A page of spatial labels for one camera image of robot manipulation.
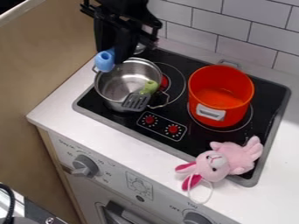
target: wooden panel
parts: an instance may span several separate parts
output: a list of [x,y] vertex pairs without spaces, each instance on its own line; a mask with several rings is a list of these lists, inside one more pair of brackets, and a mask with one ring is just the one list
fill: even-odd
[[60,177],[60,179],[61,179],[61,181],[62,181],[62,183],[63,183],[63,185],[64,185],[64,187],[67,191],[67,194],[70,197],[70,199],[73,203],[73,206],[74,206],[75,210],[77,211],[77,214],[80,217],[81,223],[87,224],[87,221],[85,220],[84,215],[80,210],[80,206],[78,204],[78,201],[76,200],[76,198],[73,194],[72,187],[69,185],[69,183],[67,181],[67,178],[66,178],[66,175],[65,175],[65,173],[64,173],[64,171],[63,171],[63,169],[60,165],[59,158],[56,154],[56,151],[54,149],[54,146],[51,142],[51,139],[50,139],[48,133],[45,130],[42,130],[40,128],[38,128],[38,132],[39,132],[39,134],[41,135],[41,137],[44,141],[45,147],[48,149],[49,155],[50,155],[50,157],[53,161],[53,164],[55,165],[56,171],[58,172],[59,177]]
[[70,223],[78,218],[25,115],[95,54],[79,5],[46,0],[0,28],[0,181]]

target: pot handle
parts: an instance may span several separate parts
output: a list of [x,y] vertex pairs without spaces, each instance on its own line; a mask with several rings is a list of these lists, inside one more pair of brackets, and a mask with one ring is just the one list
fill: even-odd
[[97,68],[96,65],[93,66],[92,70],[93,70],[94,73],[96,73],[96,74],[97,74],[98,72],[100,72],[100,70]]
[[149,108],[149,109],[159,109],[159,108],[163,108],[163,107],[165,107],[165,106],[170,102],[170,95],[167,94],[167,93],[165,93],[164,91],[161,91],[161,93],[164,94],[164,95],[166,95],[166,101],[165,101],[165,103],[164,103],[164,104],[161,104],[161,105],[154,106],[154,107],[148,105],[148,108]]
[[227,65],[227,66],[235,67],[235,68],[238,68],[239,70],[242,70],[242,66],[240,63],[234,62],[234,61],[231,61],[228,59],[221,59],[217,64],[218,65]]
[[198,116],[204,116],[206,118],[210,118],[215,121],[223,121],[226,117],[226,111],[225,110],[219,110],[214,108],[208,108],[202,104],[198,104],[196,107],[196,114]]

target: oven door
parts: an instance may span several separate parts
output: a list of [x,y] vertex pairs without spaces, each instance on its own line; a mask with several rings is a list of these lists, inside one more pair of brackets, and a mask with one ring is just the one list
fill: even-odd
[[161,214],[140,207],[125,195],[65,172],[87,224],[169,224]]
[[113,201],[109,201],[106,206],[101,203],[95,206],[103,224],[152,224]]

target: tile wall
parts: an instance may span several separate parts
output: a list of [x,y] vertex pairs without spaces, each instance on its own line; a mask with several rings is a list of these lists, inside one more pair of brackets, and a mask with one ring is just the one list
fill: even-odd
[[160,36],[299,75],[299,0],[149,0]]

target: green spatula handle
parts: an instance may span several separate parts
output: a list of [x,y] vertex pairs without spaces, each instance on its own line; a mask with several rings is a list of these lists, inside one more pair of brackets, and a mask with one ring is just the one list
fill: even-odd
[[146,95],[146,94],[154,94],[157,89],[159,88],[159,85],[157,84],[156,81],[154,80],[148,80],[145,85],[144,88],[142,90],[140,90],[139,94],[141,95]]

